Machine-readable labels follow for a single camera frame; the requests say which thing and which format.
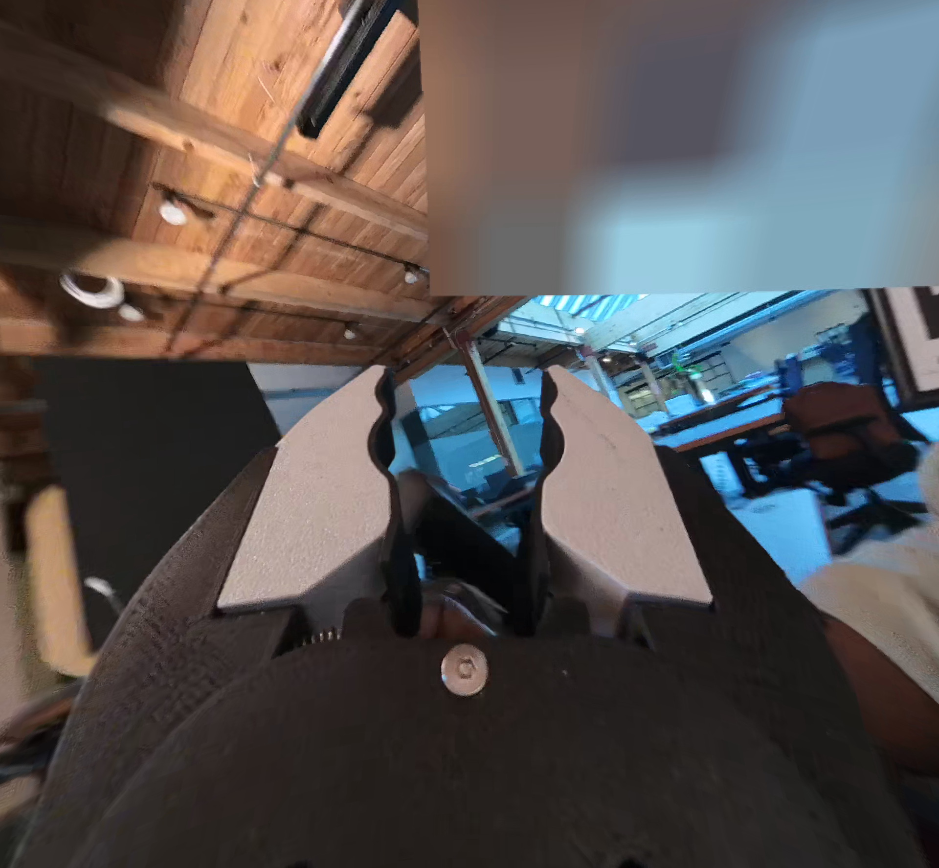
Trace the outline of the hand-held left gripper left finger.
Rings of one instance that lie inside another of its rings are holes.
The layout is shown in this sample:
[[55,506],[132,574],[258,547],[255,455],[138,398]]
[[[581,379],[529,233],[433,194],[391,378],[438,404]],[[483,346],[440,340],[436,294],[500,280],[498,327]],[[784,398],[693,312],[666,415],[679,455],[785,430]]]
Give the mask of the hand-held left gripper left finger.
[[395,506],[389,379],[371,366],[280,440],[219,594],[221,612],[344,612],[381,597]]

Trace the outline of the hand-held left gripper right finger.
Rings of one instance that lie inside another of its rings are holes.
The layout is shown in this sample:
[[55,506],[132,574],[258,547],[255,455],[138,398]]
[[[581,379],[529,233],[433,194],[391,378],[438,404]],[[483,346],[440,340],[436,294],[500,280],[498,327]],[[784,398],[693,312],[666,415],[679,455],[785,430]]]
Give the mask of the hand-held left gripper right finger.
[[539,520],[556,592],[587,609],[713,595],[650,437],[562,367],[542,376]]

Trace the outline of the person's right forearm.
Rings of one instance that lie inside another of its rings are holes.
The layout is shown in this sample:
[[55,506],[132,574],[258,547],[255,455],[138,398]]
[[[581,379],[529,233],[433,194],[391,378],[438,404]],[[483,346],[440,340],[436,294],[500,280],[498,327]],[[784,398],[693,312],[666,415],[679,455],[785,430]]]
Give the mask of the person's right forearm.
[[937,703],[851,627],[824,616],[824,630],[879,751],[895,768],[937,777]]

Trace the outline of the person's right hand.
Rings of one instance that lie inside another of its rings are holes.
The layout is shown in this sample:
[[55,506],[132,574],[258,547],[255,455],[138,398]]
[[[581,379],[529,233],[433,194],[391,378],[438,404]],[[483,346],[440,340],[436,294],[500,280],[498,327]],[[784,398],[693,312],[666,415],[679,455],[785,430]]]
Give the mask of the person's right hand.
[[421,593],[418,636],[423,639],[480,640],[506,630],[506,611],[465,581],[429,581],[422,585]]

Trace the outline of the long wooden workbench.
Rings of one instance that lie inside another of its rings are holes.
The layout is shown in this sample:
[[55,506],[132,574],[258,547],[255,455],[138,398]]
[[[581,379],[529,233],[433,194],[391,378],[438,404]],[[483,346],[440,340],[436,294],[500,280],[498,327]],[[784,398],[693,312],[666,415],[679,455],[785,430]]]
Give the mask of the long wooden workbench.
[[679,454],[721,494],[759,498],[767,489],[751,473],[743,446],[748,439],[786,431],[783,402],[777,392],[763,392],[728,414],[669,435],[653,432],[651,439]]

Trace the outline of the black board with wooden rim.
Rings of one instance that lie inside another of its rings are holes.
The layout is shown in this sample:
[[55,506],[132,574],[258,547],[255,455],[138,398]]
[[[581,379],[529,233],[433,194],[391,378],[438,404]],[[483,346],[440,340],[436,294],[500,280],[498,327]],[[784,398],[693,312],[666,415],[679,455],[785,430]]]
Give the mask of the black board with wooden rim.
[[53,483],[24,510],[41,661],[86,676],[158,561],[280,433],[247,364],[39,358]]

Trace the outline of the brown office chair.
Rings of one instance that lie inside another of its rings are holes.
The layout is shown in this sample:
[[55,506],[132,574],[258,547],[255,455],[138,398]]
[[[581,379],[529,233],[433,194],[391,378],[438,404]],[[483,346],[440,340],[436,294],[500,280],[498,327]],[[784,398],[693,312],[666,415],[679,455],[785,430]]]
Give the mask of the brown office chair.
[[869,385],[819,382],[794,392],[782,407],[790,434],[801,452],[781,469],[786,486],[818,484],[828,490],[829,505],[844,507],[848,495],[861,491],[864,503],[827,522],[828,532],[849,527],[833,554],[846,555],[872,530],[890,534],[920,524],[922,502],[883,497],[876,487],[913,473],[919,452],[904,438],[877,392]]

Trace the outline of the person in cream shirt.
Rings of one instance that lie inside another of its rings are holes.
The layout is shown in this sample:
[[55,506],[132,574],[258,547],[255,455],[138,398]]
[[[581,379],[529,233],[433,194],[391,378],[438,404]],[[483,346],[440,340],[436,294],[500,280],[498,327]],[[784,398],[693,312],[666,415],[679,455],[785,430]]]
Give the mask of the person in cream shirt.
[[917,470],[929,519],[866,541],[797,588],[823,614],[864,637],[938,700],[938,448]]

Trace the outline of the framed wall poster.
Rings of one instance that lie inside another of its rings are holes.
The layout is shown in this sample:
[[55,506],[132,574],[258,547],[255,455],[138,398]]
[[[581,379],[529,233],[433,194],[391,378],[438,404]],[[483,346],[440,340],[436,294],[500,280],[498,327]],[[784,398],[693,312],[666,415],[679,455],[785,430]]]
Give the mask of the framed wall poster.
[[864,290],[902,411],[938,407],[938,287]]

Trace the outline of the black ceiling rail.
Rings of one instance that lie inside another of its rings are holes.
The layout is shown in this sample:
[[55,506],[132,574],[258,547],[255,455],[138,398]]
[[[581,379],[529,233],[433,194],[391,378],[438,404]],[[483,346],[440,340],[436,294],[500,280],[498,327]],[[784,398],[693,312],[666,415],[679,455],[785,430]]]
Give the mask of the black ceiling rail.
[[396,12],[406,0],[352,0],[316,67],[293,121],[299,134],[317,138]]

